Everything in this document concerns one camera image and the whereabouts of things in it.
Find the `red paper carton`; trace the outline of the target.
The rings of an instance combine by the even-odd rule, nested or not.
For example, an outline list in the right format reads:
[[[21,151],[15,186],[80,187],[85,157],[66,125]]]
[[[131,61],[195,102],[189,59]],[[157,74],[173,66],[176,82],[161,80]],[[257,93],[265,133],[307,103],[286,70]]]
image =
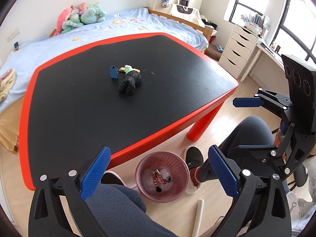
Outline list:
[[[151,177],[156,187],[160,186],[161,184],[166,185],[168,183],[171,183],[171,174],[166,169],[156,169],[155,171],[153,171]]]

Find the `green white wrapper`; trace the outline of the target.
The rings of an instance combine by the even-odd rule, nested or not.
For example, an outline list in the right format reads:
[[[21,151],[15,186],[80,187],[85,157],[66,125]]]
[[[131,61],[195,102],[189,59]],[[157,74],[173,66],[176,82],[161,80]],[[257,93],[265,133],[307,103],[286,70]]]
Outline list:
[[[134,68],[132,67],[132,66],[130,66],[130,65],[125,65],[124,66],[124,72],[127,74],[127,73],[129,73],[129,72],[131,72],[131,71],[133,71],[134,70]]]

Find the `wooden clothespin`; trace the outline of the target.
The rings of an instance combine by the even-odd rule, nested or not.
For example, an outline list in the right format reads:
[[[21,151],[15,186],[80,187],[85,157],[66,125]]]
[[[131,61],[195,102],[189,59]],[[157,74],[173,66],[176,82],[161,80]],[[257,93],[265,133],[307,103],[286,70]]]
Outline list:
[[[133,71],[136,71],[136,72],[140,73],[140,70],[139,70],[139,69],[134,69]],[[119,69],[119,72],[124,72],[124,67],[121,67],[121,68]]]

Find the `small blue box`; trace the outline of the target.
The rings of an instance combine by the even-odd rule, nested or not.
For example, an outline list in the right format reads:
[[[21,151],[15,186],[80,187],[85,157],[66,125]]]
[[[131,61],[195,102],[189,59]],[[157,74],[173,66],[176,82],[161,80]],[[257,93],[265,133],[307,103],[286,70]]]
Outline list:
[[[110,71],[110,77],[112,79],[118,79],[119,69],[116,66],[110,67],[109,71]]]

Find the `pink trash bin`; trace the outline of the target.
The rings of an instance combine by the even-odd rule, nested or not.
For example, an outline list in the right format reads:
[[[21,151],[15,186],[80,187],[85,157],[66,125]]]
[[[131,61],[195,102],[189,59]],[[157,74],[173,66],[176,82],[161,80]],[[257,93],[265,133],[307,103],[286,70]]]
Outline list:
[[[157,151],[139,162],[135,181],[144,197],[153,202],[168,203],[185,192],[189,182],[189,168],[179,155]]]

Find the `white tube on floor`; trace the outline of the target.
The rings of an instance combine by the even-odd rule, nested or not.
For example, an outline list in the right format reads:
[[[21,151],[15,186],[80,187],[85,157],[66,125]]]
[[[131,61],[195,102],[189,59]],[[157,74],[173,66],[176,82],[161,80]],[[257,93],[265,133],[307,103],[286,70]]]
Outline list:
[[[194,221],[194,226],[192,230],[192,237],[198,237],[199,236],[199,230],[200,230],[200,225],[202,221],[202,214],[204,210],[204,199],[199,199],[197,201],[197,210],[196,210],[196,217]]]

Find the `black shoe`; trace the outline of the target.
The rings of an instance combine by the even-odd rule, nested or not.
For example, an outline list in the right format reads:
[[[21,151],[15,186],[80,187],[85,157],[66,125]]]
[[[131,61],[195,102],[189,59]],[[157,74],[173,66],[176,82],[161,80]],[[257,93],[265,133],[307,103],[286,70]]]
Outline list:
[[[190,146],[184,152],[184,160],[189,168],[189,182],[186,193],[193,195],[202,185],[199,178],[199,170],[204,163],[204,158],[199,148]]]

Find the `white drawer cabinet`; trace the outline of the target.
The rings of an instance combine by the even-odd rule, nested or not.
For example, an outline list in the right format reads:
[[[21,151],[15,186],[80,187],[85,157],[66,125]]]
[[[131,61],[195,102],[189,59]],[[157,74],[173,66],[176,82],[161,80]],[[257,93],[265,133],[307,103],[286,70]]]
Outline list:
[[[258,36],[245,27],[235,25],[218,64],[238,79],[255,48]]]

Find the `white tote bag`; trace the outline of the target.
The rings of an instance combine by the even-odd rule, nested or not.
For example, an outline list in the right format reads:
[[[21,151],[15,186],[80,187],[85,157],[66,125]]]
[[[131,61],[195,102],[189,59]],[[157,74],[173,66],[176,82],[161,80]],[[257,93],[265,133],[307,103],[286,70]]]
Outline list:
[[[169,14],[188,22],[194,23],[201,27],[205,27],[202,21],[200,12],[196,8],[189,8],[179,4],[172,4],[169,9]]]

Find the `red black table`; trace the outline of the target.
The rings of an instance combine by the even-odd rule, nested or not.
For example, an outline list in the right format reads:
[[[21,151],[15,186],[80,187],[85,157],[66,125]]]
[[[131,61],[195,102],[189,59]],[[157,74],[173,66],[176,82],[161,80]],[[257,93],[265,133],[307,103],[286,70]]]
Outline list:
[[[142,83],[120,95],[110,67],[139,69]],[[24,183],[59,178],[111,150],[115,167],[185,128],[198,140],[236,79],[206,55],[165,33],[119,36],[70,50],[39,66],[28,84],[19,128]]]

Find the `folded towels stack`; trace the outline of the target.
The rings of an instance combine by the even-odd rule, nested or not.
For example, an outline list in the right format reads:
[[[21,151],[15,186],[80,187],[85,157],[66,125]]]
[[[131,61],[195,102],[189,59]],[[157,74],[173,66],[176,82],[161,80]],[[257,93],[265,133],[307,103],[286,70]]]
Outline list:
[[[1,76],[0,102],[3,102],[16,80],[16,69],[9,69]]]

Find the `bed with blue sheet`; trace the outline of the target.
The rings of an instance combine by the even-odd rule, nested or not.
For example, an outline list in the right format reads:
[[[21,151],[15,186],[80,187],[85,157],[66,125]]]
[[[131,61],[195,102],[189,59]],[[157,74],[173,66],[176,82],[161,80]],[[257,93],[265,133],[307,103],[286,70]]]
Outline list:
[[[10,54],[1,74],[15,69],[16,79],[6,99],[1,102],[1,146],[10,152],[18,141],[23,96],[35,71],[45,62],[74,48],[117,36],[139,33],[167,33],[199,51],[208,48],[208,40],[191,26],[151,14],[145,8],[112,14],[104,22],[81,26],[65,34],[30,41]]]

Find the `plush toys pile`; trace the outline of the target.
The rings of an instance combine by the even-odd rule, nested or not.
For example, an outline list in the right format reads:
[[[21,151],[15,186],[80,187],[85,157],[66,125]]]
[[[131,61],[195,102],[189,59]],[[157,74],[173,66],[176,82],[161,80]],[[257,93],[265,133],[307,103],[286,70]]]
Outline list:
[[[50,37],[67,33],[84,25],[103,22],[105,16],[106,12],[99,3],[93,5],[80,3],[77,7],[72,5],[59,14],[56,27],[51,32]]]

